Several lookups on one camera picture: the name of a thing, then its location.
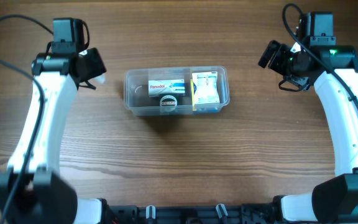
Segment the white caplet medicine box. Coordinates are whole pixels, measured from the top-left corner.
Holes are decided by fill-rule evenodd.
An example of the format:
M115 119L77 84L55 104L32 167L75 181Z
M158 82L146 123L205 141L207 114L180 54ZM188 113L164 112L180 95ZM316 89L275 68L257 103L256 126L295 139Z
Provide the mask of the white caplet medicine box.
M148 92L150 97L157 97L160 95L184 95L185 80L149 80Z

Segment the green white small box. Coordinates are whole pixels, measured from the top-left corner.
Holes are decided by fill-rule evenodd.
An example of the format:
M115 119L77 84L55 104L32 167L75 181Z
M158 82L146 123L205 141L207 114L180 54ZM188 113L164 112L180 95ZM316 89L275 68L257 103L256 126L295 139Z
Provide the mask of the green white small box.
M173 95L163 95L160 99L160 115L169 115L176 109L178 100Z

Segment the white Hansaplast plaster box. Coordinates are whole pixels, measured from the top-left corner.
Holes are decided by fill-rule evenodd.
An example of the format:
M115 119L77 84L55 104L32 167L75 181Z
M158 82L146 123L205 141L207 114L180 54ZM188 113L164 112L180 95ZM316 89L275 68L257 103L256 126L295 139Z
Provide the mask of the white Hansaplast plaster box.
M220 102L217 79L217 72L192 73L194 105Z

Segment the blue lozenge box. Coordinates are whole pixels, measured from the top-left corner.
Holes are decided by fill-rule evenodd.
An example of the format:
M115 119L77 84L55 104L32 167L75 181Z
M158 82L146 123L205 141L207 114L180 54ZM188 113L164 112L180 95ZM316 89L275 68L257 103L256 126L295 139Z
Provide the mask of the blue lozenge box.
M192 99L192 108L195 113L212 113L217 112L219 103L209 103L209 104L193 104L193 81L191 80L192 89L191 89L191 99Z

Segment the white spray bottle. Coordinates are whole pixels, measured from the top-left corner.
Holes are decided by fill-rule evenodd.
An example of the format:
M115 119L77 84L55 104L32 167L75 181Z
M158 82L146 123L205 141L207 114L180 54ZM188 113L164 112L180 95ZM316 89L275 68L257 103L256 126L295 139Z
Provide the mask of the white spray bottle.
M106 81L106 75L103 73L97 77L94 77L93 80L98 82L99 84L103 84Z

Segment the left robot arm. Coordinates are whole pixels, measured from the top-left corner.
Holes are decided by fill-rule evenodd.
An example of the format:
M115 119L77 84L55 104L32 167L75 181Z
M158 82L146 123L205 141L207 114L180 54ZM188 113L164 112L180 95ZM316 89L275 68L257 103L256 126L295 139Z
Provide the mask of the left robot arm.
M33 94L19 143L0 172L1 223L102 223L103 199L78 198L60 177L60 147L80 83L103 75L96 48L78 54L38 54Z

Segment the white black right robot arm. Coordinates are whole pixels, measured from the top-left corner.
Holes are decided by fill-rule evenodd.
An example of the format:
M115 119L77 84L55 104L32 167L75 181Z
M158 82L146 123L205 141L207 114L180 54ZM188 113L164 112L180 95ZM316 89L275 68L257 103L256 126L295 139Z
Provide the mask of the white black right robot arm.
M302 91L314 87L334 148L334 178L299 195L276 196L275 221L358 223L358 55L350 45L269 42L259 62Z

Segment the clear plastic container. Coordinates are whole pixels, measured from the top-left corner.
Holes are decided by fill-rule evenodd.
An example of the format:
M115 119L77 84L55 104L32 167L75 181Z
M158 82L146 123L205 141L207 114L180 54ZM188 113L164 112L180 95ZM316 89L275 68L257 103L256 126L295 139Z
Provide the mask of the clear plastic container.
M173 95L178 100L178 105L169 115L203 114L195 113L192 108L191 89L192 73L217 72L217 88L220 104L217 112L230 102L229 82L227 70L223 66L198 66L198 67L166 67L145 68L129 70L124 80L124 102L127 109L136 116L161 116L160 99L163 95L150 97L148 92L149 80L185 80L185 94Z

